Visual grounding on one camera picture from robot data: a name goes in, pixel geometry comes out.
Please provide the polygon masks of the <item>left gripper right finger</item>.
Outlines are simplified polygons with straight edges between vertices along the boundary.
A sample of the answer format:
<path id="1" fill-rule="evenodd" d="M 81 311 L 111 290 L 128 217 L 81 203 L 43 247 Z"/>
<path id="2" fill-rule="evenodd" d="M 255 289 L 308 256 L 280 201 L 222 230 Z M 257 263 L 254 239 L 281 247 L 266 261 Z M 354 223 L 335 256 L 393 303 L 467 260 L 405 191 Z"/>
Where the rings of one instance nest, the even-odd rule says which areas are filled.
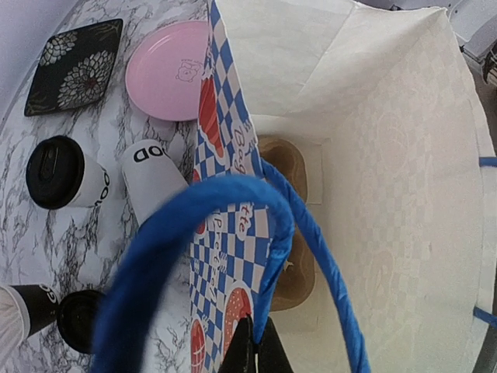
<path id="1" fill-rule="evenodd" d="M 258 372 L 292 373 L 292 367 L 271 318 L 268 318 L 262 339 L 257 345 L 257 356 Z"/>

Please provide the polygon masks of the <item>white paper cup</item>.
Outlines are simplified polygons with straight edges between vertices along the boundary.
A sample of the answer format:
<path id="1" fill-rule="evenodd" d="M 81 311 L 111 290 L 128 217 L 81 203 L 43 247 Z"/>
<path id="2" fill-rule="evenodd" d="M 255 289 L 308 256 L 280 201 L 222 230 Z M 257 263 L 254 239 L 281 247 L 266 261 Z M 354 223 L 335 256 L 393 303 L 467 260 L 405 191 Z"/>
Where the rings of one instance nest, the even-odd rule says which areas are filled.
<path id="1" fill-rule="evenodd" d="M 127 148 L 121 157 L 121 170 L 139 225 L 188 187 L 175 163 L 156 140 L 141 140 Z"/>
<path id="2" fill-rule="evenodd" d="M 109 173 L 93 158 L 85 153 L 82 181 L 78 184 L 76 195 L 69 207 L 98 207 L 109 196 Z"/>

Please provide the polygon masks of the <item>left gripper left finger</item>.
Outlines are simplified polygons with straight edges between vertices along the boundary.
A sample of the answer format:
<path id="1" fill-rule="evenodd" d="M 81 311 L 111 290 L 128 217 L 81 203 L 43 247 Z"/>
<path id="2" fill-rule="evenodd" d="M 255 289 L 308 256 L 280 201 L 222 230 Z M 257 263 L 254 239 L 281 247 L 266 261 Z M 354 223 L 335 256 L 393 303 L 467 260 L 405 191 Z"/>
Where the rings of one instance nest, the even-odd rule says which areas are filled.
<path id="1" fill-rule="evenodd" d="M 219 373 L 256 373 L 252 318 L 240 319 Z"/>

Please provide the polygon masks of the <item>checkered paper bag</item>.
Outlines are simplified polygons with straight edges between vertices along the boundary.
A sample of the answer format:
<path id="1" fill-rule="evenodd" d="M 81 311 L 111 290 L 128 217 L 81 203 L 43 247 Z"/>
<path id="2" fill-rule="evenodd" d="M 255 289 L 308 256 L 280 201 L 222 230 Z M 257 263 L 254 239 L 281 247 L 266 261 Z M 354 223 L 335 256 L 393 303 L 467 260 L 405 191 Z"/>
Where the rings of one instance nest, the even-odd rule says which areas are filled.
<path id="1" fill-rule="evenodd" d="M 219 372 L 240 319 L 271 318 L 296 372 L 470 372 L 491 314 L 496 157 L 448 10 L 355 1 L 209 1 L 199 181 L 135 235 L 99 315 L 91 369 L 139 372 L 189 248 L 191 368 Z M 292 201 L 259 154 L 304 157 Z M 299 228 L 300 305 L 271 310 Z"/>

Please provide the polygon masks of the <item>brown cardboard cup carrier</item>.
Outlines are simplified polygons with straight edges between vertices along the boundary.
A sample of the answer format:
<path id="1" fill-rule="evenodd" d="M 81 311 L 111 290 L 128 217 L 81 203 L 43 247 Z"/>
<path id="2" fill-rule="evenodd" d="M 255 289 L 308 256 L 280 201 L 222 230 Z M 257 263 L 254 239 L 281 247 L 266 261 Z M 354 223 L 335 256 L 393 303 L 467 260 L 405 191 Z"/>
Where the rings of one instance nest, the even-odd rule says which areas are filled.
<path id="1" fill-rule="evenodd" d="M 285 183 L 274 183 L 285 197 L 292 201 L 308 198 L 308 178 L 304 157 L 291 142 L 272 136 L 259 139 L 259 154 L 285 178 Z M 304 302 L 315 285 L 315 260 L 299 228 L 295 229 L 292 249 L 274 292 L 271 310 L 294 308 Z"/>

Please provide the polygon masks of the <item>pink plate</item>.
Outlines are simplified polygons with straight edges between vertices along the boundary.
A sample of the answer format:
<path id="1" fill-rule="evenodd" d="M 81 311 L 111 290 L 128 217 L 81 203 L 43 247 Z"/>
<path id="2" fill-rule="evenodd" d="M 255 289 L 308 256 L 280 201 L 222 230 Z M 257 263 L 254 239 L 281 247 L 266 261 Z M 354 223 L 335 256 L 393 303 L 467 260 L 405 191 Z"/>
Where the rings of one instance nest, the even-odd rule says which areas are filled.
<path id="1" fill-rule="evenodd" d="M 127 64 L 131 102 L 159 120 L 195 120 L 207 38 L 208 24 L 201 20 L 164 26 L 145 37 Z"/>

